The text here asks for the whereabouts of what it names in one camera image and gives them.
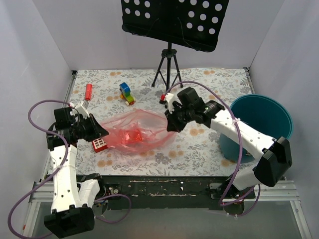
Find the blue bucket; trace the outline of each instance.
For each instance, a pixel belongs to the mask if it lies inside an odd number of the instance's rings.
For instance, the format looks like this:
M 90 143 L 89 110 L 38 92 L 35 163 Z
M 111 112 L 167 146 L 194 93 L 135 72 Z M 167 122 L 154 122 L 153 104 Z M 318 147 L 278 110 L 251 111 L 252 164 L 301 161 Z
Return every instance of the blue bucket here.
M 237 98 L 231 109 L 236 118 L 240 118 L 255 130 L 272 136 L 289 139 L 294 131 L 293 119 L 288 111 L 277 101 L 262 95 L 244 95 Z M 239 145 L 227 136 L 221 134 L 219 144 L 224 157 L 238 161 Z M 254 158 L 243 151 L 242 163 L 253 161 Z

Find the red plastic bag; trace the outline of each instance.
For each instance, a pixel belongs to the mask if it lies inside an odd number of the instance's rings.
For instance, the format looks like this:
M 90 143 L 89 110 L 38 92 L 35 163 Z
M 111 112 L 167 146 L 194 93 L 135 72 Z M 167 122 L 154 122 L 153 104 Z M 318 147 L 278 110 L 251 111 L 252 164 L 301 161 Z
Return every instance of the red plastic bag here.
M 101 123 L 109 132 L 103 137 L 108 147 L 126 153 L 142 153 L 172 142 L 176 132 L 167 132 L 164 114 L 144 110 L 116 115 Z

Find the tripod leg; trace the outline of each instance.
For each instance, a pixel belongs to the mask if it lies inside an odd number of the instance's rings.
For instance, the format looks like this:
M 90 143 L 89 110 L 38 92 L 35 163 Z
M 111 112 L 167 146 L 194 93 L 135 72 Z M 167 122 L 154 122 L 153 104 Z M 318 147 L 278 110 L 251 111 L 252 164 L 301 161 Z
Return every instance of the tripod leg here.
M 173 81 L 173 83 L 171 85 L 175 84 L 175 81 L 176 81 L 177 77 L 178 77 L 178 75 L 175 76 L 175 79 L 174 79 L 174 81 Z
M 166 90 L 170 88 L 169 85 L 169 80 L 170 80 L 170 63 L 171 63 L 171 58 L 167 59 L 167 76 L 166 76 Z
M 156 72 L 154 81 L 153 81 L 153 83 L 152 83 L 152 87 L 155 87 L 155 82 L 156 82 L 156 80 L 157 80 L 157 78 L 158 78 L 158 76 L 159 76 L 160 68 L 161 68 L 161 66 L 162 66 L 162 64 L 163 64 L 163 61 L 164 61 L 164 57 L 162 57 L 161 60 L 160 60 L 159 68 L 158 68 L 158 71 Z
M 174 57 L 174 62 L 175 62 L 176 70 L 177 70 L 178 79 L 179 79 L 179 82 L 181 82 L 181 76 L 180 76 L 180 72 L 179 72 L 179 67 L 178 67 L 176 55 L 174 55 L 173 57 Z

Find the white wall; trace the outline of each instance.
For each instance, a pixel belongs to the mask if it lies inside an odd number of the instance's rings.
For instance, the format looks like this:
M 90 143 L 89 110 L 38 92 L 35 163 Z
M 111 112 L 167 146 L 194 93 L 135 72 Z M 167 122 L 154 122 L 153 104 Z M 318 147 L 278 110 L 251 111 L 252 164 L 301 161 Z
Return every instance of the white wall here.
M 7 228 L 14 203 L 40 179 L 48 156 L 45 134 L 27 120 L 28 109 L 43 99 L 63 100 L 71 72 L 32 0 L 0 0 L 0 238 L 16 238 Z M 41 107 L 34 121 L 49 127 L 52 110 Z M 13 216 L 21 232 L 27 201 Z
M 120 0 L 33 1 L 72 70 L 158 67 L 167 44 L 124 33 Z M 176 46 L 180 68 L 250 66 L 283 1 L 230 0 L 216 50 Z
M 295 180 L 314 239 L 319 238 L 319 2 L 285 0 L 251 66 L 257 93 L 291 113 Z

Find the perforated metal panel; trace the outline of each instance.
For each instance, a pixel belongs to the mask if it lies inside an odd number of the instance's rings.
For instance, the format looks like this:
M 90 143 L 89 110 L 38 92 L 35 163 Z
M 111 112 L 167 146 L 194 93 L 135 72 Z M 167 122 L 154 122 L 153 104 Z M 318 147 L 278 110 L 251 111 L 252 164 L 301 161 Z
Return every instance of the perforated metal panel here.
M 215 50 L 228 0 L 121 0 L 126 32 Z

